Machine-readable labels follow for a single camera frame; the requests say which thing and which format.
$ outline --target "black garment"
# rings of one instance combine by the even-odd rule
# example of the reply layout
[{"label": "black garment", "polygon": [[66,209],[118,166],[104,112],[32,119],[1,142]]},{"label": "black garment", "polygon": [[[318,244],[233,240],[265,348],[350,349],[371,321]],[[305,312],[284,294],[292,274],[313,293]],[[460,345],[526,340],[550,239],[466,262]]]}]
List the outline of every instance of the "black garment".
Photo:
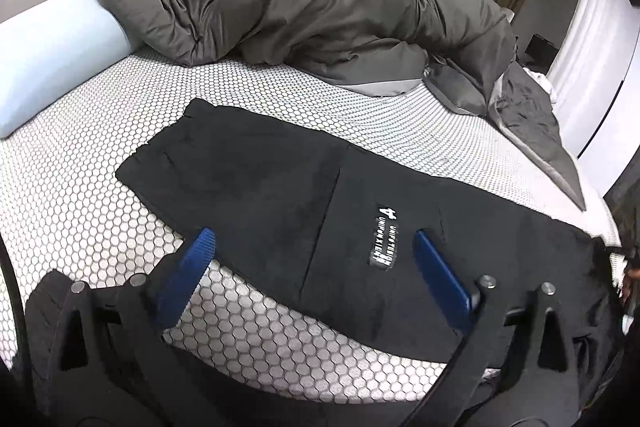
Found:
[{"label": "black garment", "polygon": [[[171,269],[171,265],[170,261],[164,269]],[[165,280],[162,275],[164,269],[161,269],[161,272],[158,272],[158,269],[158,267],[154,268],[149,276],[148,283],[151,285]],[[55,415],[61,410],[52,410],[49,404],[49,386],[52,385],[49,374],[50,352],[54,336],[64,333],[58,330],[56,325],[60,323],[62,307],[72,282],[71,279],[57,271],[46,274],[29,296],[25,309],[33,370],[36,377],[36,403],[41,412],[48,416],[53,415],[52,421],[59,420]],[[122,368],[123,360],[129,360],[131,363],[133,353],[126,341],[126,336],[119,336],[116,332],[122,335],[117,327],[111,330],[111,334],[118,341],[113,345],[113,352],[110,352],[110,349],[106,350],[110,356],[106,357],[104,364],[107,371],[114,371],[117,374],[118,369]],[[104,346],[94,346],[93,349],[104,349]],[[189,351],[174,347],[174,355],[180,365],[193,378],[194,384],[202,395],[209,400],[216,412],[226,421],[225,427],[353,427],[359,425],[398,427],[417,404],[417,402],[411,401],[338,404],[286,398],[239,383],[209,364],[203,363]],[[4,366],[0,360],[0,390],[7,391],[7,393],[0,393],[0,404],[5,406],[3,412],[15,409],[24,416],[25,425],[50,427],[52,424],[49,421],[37,422],[38,410],[32,404],[20,402],[21,396],[15,386],[14,377],[8,373],[3,374],[3,369]],[[116,379],[116,385],[127,394],[135,397],[141,405],[153,403],[153,395],[148,386],[136,377],[140,377],[136,371],[126,371]],[[97,379],[89,379],[87,385],[93,386],[96,390],[95,395],[100,396],[98,390],[101,388]],[[179,394],[177,393],[177,402],[179,402]],[[3,401],[2,399],[5,397],[9,397],[9,400]],[[195,412],[195,414],[198,413],[202,414],[203,425],[211,423],[211,418],[206,416],[207,412]]]},{"label": "black garment", "polygon": [[[116,176],[178,233],[214,230],[220,262],[267,295],[395,355],[447,362],[460,341],[415,266],[423,228],[469,277],[513,282],[513,306],[554,283],[583,388],[620,336],[609,262],[587,234],[324,132],[196,99]],[[369,264],[383,207],[398,224],[388,270]]]}]

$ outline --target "crumpled blanket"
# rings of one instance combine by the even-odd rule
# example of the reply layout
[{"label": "crumpled blanket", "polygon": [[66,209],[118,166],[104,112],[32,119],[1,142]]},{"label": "crumpled blanket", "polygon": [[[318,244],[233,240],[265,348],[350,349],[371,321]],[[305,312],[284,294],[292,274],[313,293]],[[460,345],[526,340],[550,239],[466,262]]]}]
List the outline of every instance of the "crumpled blanket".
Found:
[{"label": "crumpled blanket", "polygon": [[[507,100],[508,106],[511,91],[501,89],[509,79],[497,81],[511,64],[515,40],[501,8],[491,0],[102,2],[127,30],[187,66],[233,52],[251,64],[284,62],[369,96],[402,94],[425,82],[451,110],[507,128],[505,136],[584,208],[577,172],[559,133],[540,141],[540,123],[558,127],[551,112],[511,115],[507,126],[501,121],[505,104],[496,100]],[[516,98],[539,94],[520,89],[524,77],[515,75],[512,81]]]}]

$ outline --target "white hexagon pattern mattress cover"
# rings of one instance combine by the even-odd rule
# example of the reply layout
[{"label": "white hexagon pattern mattress cover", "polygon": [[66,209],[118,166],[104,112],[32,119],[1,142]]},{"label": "white hexagon pattern mattress cover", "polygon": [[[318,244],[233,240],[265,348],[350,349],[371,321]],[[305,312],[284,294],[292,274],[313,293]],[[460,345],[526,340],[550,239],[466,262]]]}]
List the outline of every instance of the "white hexagon pattern mattress cover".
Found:
[{"label": "white hexagon pattern mattress cover", "polygon": [[[619,242],[608,208],[584,179],[587,211],[580,212],[491,125],[450,113],[424,86],[369,98],[288,66],[225,59],[184,68],[144,48],[0,141],[0,232],[23,300],[52,269],[94,287],[112,286],[150,272],[179,247],[181,238],[114,172],[195,97],[327,131],[601,235],[607,244]],[[621,269],[614,265],[616,277]],[[164,337],[253,387],[342,403],[419,399],[444,367],[347,339],[277,304],[217,261]],[[10,363],[15,349],[0,279],[0,356]]]}]

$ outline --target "gray bedding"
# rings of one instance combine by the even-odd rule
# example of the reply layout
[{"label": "gray bedding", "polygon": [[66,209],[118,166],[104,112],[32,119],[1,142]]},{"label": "gray bedding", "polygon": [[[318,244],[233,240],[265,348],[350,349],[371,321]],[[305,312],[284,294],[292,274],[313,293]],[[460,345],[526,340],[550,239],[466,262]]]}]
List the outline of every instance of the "gray bedding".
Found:
[{"label": "gray bedding", "polygon": [[512,64],[511,27],[491,0],[102,1],[128,30],[184,65],[233,52],[370,96],[425,82],[450,110],[492,120],[585,209],[548,96]]}]

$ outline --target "light blue pillow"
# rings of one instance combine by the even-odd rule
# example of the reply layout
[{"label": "light blue pillow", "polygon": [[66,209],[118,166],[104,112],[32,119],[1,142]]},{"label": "light blue pillow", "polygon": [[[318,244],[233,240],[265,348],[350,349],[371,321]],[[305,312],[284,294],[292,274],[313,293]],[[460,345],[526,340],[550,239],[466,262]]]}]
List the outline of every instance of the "light blue pillow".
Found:
[{"label": "light blue pillow", "polygon": [[99,0],[48,0],[0,23],[0,138],[140,44]]}]

